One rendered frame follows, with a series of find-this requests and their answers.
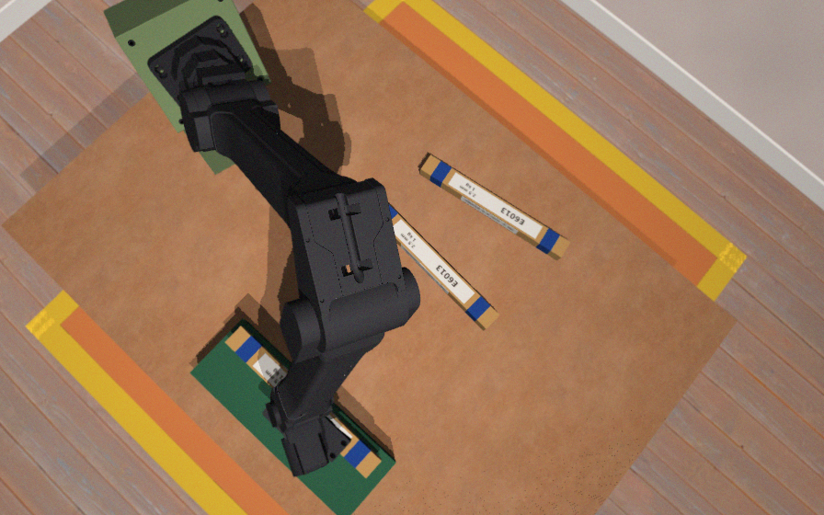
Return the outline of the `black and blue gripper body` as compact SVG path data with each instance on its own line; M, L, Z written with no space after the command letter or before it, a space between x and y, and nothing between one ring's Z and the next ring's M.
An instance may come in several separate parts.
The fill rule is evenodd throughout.
M269 420L269 414L268 414L267 409L265 409L265 410L263 411L263 416L264 416L264 417L265 417L265 418L266 418L266 419L270 422L270 420ZM270 423L271 423L271 422L270 422ZM278 431L282 434L282 431L281 431L281 429L280 429L280 426L275 427L275 428L276 428L276 429L277 429L277 430L278 430ZM283 435L283 434L282 434L282 435Z

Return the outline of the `tan box with white label and blue bands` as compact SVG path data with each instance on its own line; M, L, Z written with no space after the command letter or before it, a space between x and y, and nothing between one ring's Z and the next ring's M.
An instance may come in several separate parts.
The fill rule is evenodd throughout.
M499 314L389 205L396 243L476 322L487 329Z

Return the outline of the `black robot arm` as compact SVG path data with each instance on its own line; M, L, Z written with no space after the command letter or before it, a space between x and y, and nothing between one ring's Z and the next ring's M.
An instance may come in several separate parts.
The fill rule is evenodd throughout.
M285 303L280 318L292 363L265 405L293 477L309 474L351 442L327 417L335 392L384 332L404 326L420 306L418 283L401 266L385 187L333 172L280 129L277 104L261 80L246 81L252 63L221 17L147 64L180 105L192 151L216 148L230 158L292 226L300 299Z

